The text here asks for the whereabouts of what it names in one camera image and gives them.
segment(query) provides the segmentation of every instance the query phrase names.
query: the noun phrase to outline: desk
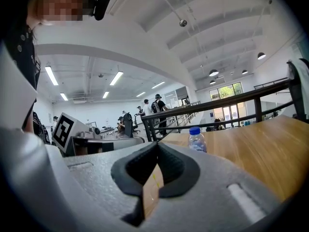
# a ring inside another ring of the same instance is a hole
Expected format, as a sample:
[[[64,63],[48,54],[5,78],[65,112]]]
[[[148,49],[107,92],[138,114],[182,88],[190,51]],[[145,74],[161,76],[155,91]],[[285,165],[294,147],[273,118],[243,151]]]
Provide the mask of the desk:
[[[309,124],[286,116],[229,130],[203,132],[209,154],[249,172],[281,201],[298,191],[309,168]],[[188,146],[189,134],[171,133],[164,143]]]

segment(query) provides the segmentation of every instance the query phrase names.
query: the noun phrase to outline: person in white shirt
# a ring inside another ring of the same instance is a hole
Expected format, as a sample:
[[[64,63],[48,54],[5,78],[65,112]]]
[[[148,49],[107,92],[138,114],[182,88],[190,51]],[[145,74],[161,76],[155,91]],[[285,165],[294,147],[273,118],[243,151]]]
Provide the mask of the person in white shirt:
[[[149,105],[149,101],[147,99],[144,100],[144,107],[143,107],[143,112],[145,113],[146,116],[152,114],[150,105]]]

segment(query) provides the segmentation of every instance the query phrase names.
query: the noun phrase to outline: glass door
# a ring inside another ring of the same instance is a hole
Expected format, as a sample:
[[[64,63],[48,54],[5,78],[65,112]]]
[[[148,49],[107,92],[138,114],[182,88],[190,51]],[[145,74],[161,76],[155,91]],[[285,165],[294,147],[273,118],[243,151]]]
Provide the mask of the glass door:
[[[236,105],[232,105],[232,106],[230,106],[230,109],[231,109],[232,119],[238,118],[237,106]],[[239,125],[239,122],[234,122],[233,123],[233,126],[238,126],[238,125]]]
[[[230,107],[224,107],[223,108],[223,114],[224,114],[224,120],[229,121],[231,120],[231,113],[230,113]],[[225,127],[231,127],[231,124],[226,124]]]

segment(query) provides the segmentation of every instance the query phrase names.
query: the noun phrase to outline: ceiling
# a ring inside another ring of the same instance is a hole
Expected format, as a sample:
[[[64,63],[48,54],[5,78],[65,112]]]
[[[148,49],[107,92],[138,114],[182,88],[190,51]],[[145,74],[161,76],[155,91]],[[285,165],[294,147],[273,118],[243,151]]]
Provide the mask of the ceiling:
[[[278,5],[278,0],[111,0],[108,15],[102,20],[102,33],[105,33],[103,22],[105,27],[110,26],[109,16],[128,22],[128,28],[131,22],[137,24],[140,30],[132,34],[147,34],[157,48],[177,58],[179,71],[186,69],[184,78],[193,78],[197,89],[203,89],[210,87],[210,80],[215,78],[219,78],[218,84],[239,79],[243,70],[248,71],[247,75],[252,74],[267,59],[257,60],[257,54],[263,45],[271,44],[269,35],[278,31],[274,21],[282,14]],[[186,20],[187,26],[180,27],[180,20]],[[134,44],[126,50],[135,57],[138,53],[133,54]],[[146,49],[147,43],[142,42],[140,46]],[[53,87],[42,68],[39,87],[52,101],[61,101],[61,91],[69,99],[80,97],[88,101],[102,100],[105,91],[110,91],[106,100],[139,99],[136,95],[150,92],[155,84],[173,82],[162,72],[157,74],[155,70],[151,72],[120,60],[85,55],[47,55],[45,52],[40,56],[42,66],[49,63],[59,82],[59,87]],[[152,58],[158,63],[161,60],[160,56]],[[110,87],[118,69],[123,70],[124,75]],[[212,69],[219,71],[216,77],[209,77]]]
[[[110,93],[104,101],[140,100],[143,96],[136,96],[142,92],[153,92],[151,88],[156,84],[163,81],[172,83],[153,72],[103,58],[45,55],[40,56],[40,61],[43,67],[52,67],[58,86],[52,84],[42,68],[37,90],[53,103],[63,101],[60,93],[65,93],[69,101],[74,103],[100,102],[105,91]],[[124,74],[114,86],[110,86],[118,71]]]

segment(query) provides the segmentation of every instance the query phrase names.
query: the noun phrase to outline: wooden table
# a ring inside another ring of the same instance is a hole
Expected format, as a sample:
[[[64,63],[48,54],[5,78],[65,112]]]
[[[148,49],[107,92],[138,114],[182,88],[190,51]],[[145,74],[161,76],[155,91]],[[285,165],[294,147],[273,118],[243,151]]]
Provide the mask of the wooden table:
[[[278,116],[249,126],[203,132],[209,154],[224,157],[266,184],[281,201],[302,185],[309,168],[309,124]],[[188,146],[189,134],[164,143]]]

